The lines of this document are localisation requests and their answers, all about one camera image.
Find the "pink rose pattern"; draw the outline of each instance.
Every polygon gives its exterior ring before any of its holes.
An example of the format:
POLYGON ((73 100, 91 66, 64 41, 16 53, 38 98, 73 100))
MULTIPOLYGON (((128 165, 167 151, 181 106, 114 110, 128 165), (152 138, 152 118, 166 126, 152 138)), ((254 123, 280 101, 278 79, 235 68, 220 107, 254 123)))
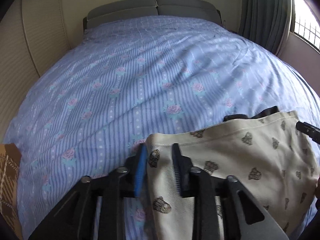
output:
POLYGON ((98 89, 98 88, 102 87, 102 84, 101 84, 100 82, 95 82, 95 83, 92 85, 92 87, 93 87, 94 89, 98 89))
POLYGON ((72 160, 72 158, 75 155, 75 149, 71 148, 66 150, 63 154, 62 154, 62 158, 66 159, 66 160, 72 160))
POLYGON ((43 184, 47 185, 48 182, 49 182, 49 176, 46 174, 46 175, 43 176, 43 184))
POLYGON ((81 79, 81 81, 84 83, 84 82, 86 82, 88 79, 89 79, 88 76, 84 76, 84 77, 81 79))
POLYGON ((200 60, 194 60, 193 61, 193 64, 195 64, 195 65, 197 65, 197 66, 200 66, 200 64, 201 64, 201 61, 200 60))
POLYGON ((110 94, 110 95, 116 95, 116 94, 118 94, 120 91, 121 91, 120 88, 114 88, 114 89, 112 89, 112 90, 109 92, 109 94, 110 94))
POLYGON ((167 83, 163 83, 163 84, 162 84, 162 88, 163 88, 163 89, 168 89, 168 88, 170 88, 170 87, 172 87, 172 83, 171 83, 171 82, 167 82, 167 83))
POLYGON ((181 112, 181 107, 179 105, 171 105, 167 107, 168 114, 178 114, 181 112))
POLYGON ((78 98, 72 98, 68 101, 68 106, 75 106, 78 103, 78 98))
POLYGON ((58 134, 56 135, 56 140, 57 140, 57 141, 58 141, 58 140, 61 140, 63 137, 64 137, 64 134, 63 134, 63 133, 58 133, 58 134))
POLYGON ((137 58, 137 62, 140 64, 144 64, 146 62, 146 60, 143 57, 139 57, 139 58, 137 58))
POLYGON ((84 112, 81 116, 81 119, 82 120, 88 120, 92 115, 92 111, 87 111, 87 112, 84 112))
POLYGON ((144 210, 137 207, 134 214, 134 219, 137 222, 144 222, 146 219, 146 213, 144 212, 144 210))
POLYGON ((163 60, 158 61, 158 66, 162 67, 165 65, 165 62, 163 60))
POLYGON ((66 94, 66 90, 62 90, 59 95, 58 95, 58 98, 62 98, 65 94, 66 94))
POLYGON ((125 67, 118 67, 116 69, 117 72, 125 72, 125 67))
POLYGON ((49 90, 54 89, 54 88, 56 87, 56 85, 57 85, 57 83, 56 83, 56 82, 51 83, 51 84, 49 85, 49 90))
POLYGON ((201 83, 194 83, 192 88, 195 92, 198 92, 198 93, 203 92, 204 90, 203 85, 201 83))
POLYGON ((231 101, 230 98, 226 99, 226 106, 229 107, 229 108, 233 106, 232 101, 231 101))
POLYGON ((121 57, 120 57, 122 60, 126 60, 126 59, 128 59, 129 58, 129 55, 127 55, 127 54, 124 54, 124 55, 121 55, 121 57))
POLYGON ((191 71, 188 68, 183 68, 182 73, 184 73, 186 76, 189 76, 191 74, 191 71))

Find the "blue striped bedspread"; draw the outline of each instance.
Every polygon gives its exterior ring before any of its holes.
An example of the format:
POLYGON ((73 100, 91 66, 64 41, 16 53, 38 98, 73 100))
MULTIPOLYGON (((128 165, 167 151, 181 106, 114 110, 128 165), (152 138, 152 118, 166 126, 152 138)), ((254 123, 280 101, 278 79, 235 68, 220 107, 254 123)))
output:
MULTIPOLYGON (((5 136, 22 153, 24 238, 82 176, 121 166, 148 135, 272 106, 320 127, 319 97, 292 67, 215 23, 151 16, 88 30, 30 89, 5 136)), ((136 199, 125 209, 127 239, 147 239, 150 212, 136 199)))

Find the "window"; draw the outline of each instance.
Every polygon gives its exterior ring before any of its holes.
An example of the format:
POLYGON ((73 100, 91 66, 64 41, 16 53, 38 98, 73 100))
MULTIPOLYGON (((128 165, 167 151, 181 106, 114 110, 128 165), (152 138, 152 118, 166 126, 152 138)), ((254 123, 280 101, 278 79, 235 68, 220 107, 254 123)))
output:
POLYGON ((294 32, 320 50, 320 27, 304 0, 294 0, 294 32))

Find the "black clamp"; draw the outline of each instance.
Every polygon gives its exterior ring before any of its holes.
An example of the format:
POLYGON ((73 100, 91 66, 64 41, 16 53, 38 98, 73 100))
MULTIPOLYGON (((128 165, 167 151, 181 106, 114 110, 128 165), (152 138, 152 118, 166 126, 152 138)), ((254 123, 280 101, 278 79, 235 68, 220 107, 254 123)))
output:
MULTIPOLYGON (((314 142, 320 144, 320 129, 307 123, 297 122, 296 129, 308 135, 314 142)), ((320 237, 320 199, 316 201, 317 213, 304 229, 298 240, 319 239, 320 237)))
POLYGON ((172 145, 172 160, 180 196, 195 198, 192 240, 220 239, 216 196, 221 201, 225 240, 289 239, 235 176, 210 176, 182 156, 178 144, 172 145))
POLYGON ((38 225, 29 240, 91 240, 98 196, 102 196, 98 240, 124 240, 123 198, 140 194, 147 149, 140 144, 136 156, 108 176, 82 177, 38 225))

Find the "black metal frame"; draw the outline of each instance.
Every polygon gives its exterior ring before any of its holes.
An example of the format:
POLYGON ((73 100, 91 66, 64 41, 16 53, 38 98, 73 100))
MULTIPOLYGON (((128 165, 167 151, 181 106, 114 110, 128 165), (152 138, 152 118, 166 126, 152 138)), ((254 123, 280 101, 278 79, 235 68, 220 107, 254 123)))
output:
POLYGON ((292 19, 291 19, 291 26, 290 26, 290 31, 292 32, 292 33, 294 33, 295 35, 297 35, 297 36, 299 36, 301 39, 303 39, 305 42, 307 42, 309 45, 311 45, 314 49, 316 49, 318 52, 320 52, 320 47, 318 48, 315 44, 313 44, 311 41, 309 41, 308 39, 306 39, 305 37, 304 37, 304 35, 300 35, 299 34, 299 31, 298 32, 295 32, 295 25, 296 25, 296 23, 299 25, 299 29, 300 29, 300 27, 303 27, 304 28, 304 33, 305 33, 305 30, 307 29, 308 31, 310 31, 310 33, 309 33, 309 38, 310 38, 310 34, 312 33, 312 34, 314 34, 315 35, 315 40, 314 41, 316 41, 316 37, 318 37, 319 39, 320 39, 320 36, 319 35, 317 35, 317 29, 315 28, 315 32, 313 32, 312 30, 311 30, 311 25, 310 25, 310 28, 308 28, 308 27, 306 27, 306 25, 304 24, 302 24, 301 22, 300 22, 300 18, 299 18, 299 22, 298 21, 296 21, 296 11, 295 11, 295 3, 294 3, 294 0, 292 0, 292 19))

